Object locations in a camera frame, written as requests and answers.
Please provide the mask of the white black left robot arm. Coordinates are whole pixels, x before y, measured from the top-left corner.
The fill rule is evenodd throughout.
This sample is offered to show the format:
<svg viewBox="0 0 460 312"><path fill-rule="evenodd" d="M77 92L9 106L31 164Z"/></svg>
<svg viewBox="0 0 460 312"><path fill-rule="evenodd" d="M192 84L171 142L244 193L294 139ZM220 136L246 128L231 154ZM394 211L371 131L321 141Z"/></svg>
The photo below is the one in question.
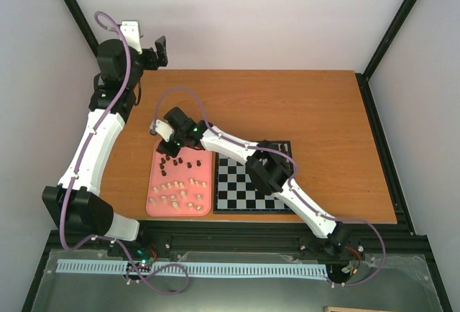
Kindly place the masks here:
<svg viewBox="0 0 460 312"><path fill-rule="evenodd" d="M106 40L97 48L96 61L100 72L93 80L77 152L58 184L45 187L42 201L58 228L124 240L125 249L138 257L148 251L149 237L139 231L136 219L118 215L99 195L114 143L139 103L134 89L143 72L168 64L166 39L160 37L154 47L141 50L120 39Z"/></svg>

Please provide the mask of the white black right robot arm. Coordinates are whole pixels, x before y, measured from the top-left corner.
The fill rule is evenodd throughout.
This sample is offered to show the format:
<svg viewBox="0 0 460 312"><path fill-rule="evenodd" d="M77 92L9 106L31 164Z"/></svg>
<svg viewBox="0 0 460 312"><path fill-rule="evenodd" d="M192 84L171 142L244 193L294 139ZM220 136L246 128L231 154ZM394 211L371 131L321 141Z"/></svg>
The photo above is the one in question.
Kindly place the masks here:
<svg viewBox="0 0 460 312"><path fill-rule="evenodd" d="M344 251L349 238L347 228L298 185L295 181L298 166L273 143L240 139L205 119L195 122L178 107L168 111L163 120L153 120L149 130L162 138L157 151L170 157L177 157L187 147L208 150L240 163L259 192L289 206L313 235L322 240L321 251L325 256L338 259Z"/></svg>

